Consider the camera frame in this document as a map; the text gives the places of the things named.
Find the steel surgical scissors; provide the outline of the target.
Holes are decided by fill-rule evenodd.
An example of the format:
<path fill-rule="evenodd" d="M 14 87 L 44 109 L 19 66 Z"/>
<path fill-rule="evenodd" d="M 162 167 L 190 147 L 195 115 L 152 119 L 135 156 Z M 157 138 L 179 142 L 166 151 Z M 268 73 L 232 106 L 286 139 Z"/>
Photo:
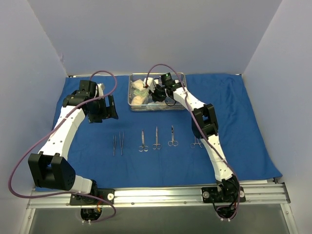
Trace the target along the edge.
<path fill-rule="evenodd" d="M 171 140 L 168 141 L 168 146 L 174 146 L 176 147 L 178 145 L 178 141 L 175 140 L 175 135 L 174 135 L 174 127 L 173 125 L 171 126 Z"/>

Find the straight steel scissors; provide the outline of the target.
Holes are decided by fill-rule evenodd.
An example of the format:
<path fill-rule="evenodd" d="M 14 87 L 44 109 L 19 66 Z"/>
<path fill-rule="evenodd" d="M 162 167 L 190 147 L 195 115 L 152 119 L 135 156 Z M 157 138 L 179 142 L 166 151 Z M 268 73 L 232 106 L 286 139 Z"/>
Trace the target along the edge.
<path fill-rule="evenodd" d="M 161 144 L 159 143 L 158 127 L 156 127 L 156 140 L 155 140 L 155 143 L 153 144 L 153 150 L 160 150 L 160 149 L 161 149 Z"/>

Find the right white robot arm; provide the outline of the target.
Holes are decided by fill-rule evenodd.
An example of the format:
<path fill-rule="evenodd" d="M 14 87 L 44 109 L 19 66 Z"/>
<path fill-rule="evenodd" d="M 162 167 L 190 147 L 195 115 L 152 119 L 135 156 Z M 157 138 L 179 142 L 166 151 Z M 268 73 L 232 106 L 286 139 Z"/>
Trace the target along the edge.
<path fill-rule="evenodd" d="M 214 169 L 218 185 L 217 197 L 222 201 L 228 201 L 234 195 L 240 195 L 239 181 L 228 164 L 220 144 L 214 106 L 198 100 L 180 79 L 172 79 L 170 73 L 161 75 L 160 79 L 161 84 L 158 84 L 155 78 L 146 77 L 143 87 L 149 90 L 153 101 L 171 98 L 189 111 L 192 118 L 192 132 L 202 142 Z"/>

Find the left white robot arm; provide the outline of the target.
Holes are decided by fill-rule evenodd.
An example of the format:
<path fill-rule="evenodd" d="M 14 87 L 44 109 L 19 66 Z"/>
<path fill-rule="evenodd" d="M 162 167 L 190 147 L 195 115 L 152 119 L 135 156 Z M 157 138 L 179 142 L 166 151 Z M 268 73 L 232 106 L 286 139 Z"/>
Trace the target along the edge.
<path fill-rule="evenodd" d="M 74 136 L 86 118 L 89 123 L 118 119 L 114 97 L 104 98 L 104 89 L 102 83 L 81 80 L 79 89 L 63 100 L 54 132 L 40 151 L 28 158 L 36 187 L 80 193 L 86 204 L 98 200 L 96 182 L 77 175 L 67 159 Z"/>

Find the steel hemostat clamp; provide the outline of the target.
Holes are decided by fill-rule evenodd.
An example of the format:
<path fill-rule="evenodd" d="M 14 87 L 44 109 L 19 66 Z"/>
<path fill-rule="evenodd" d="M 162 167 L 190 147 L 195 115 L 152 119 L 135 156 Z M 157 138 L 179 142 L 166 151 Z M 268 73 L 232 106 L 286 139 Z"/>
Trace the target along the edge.
<path fill-rule="evenodd" d="M 195 148 L 196 146 L 199 146 L 200 148 L 203 148 L 204 145 L 203 143 L 201 142 L 201 140 L 199 140 L 198 138 L 194 137 L 194 142 L 191 143 L 190 147 L 193 149 Z"/>

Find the steel tweezers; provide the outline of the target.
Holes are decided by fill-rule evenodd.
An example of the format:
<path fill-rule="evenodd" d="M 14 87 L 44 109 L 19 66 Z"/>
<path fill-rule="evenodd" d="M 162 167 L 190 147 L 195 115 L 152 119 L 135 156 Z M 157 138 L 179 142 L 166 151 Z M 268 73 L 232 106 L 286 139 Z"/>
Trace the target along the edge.
<path fill-rule="evenodd" d="M 123 155 L 124 132 L 119 132 L 120 155 Z"/>
<path fill-rule="evenodd" d="M 116 142 L 117 142 L 117 136 L 113 135 L 113 156 L 116 154 Z"/>

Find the steel mesh instrument tray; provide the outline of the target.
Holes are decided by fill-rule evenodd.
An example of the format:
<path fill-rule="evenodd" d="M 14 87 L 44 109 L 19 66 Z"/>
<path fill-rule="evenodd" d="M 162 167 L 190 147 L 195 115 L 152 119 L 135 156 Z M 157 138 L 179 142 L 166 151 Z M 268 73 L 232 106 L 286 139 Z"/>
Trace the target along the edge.
<path fill-rule="evenodd" d="M 151 94 L 148 96 L 148 104 L 145 105 L 132 105 L 132 99 L 135 97 L 132 87 L 132 82 L 141 79 L 145 83 L 147 73 L 133 73 L 129 75 L 128 85 L 128 104 L 132 111 L 169 111 L 169 110 L 184 110 L 184 107 L 179 103 L 175 102 L 171 98 L 167 97 L 163 102 L 154 102 Z"/>

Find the blue surgical drape cloth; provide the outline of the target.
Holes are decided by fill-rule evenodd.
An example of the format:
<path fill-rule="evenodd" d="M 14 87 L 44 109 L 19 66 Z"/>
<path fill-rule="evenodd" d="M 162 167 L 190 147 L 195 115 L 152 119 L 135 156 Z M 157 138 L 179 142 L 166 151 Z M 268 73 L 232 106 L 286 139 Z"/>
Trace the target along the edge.
<path fill-rule="evenodd" d="M 113 91 L 118 119 L 79 126 L 68 153 L 77 175 L 93 179 L 101 188 L 137 188 L 215 183 L 215 173 L 205 149 L 191 148 L 194 134 L 186 110 L 134 112 L 128 104 L 128 76 L 95 76 L 105 91 Z M 186 76 L 188 90 L 212 104 L 219 139 L 230 166 L 240 181 L 281 177 L 272 162 L 257 125 L 243 79 L 230 74 Z M 171 126 L 178 145 L 168 146 Z M 153 150 L 158 127 L 160 150 Z M 147 152 L 139 152 L 144 130 Z M 124 132 L 120 155 L 119 132 Z M 113 135 L 117 136 L 113 156 Z"/>

